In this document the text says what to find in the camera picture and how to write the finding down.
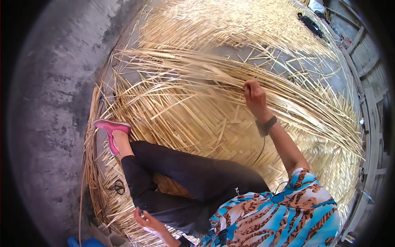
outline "leg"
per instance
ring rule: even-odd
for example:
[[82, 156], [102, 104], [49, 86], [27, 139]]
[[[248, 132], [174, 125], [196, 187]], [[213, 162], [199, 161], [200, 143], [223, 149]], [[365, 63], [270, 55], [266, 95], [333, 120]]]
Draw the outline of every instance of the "leg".
[[142, 166], [176, 180], [203, 203], [212, 205], [220, 199], [219, 207], [237, 196], [237, 187], [240, 194], [269, 191], [259, 174], [229, 160], [205, 158], [146, 141], [130, 145]]
[[157, 186], [134, 156], [128, 135], [114, 130], [113, 136], [135, 206], [187, 235], [199, 237], [199, 233], [207, 233], [210, 228], [208, 208], [196, 200], [155, 191]]

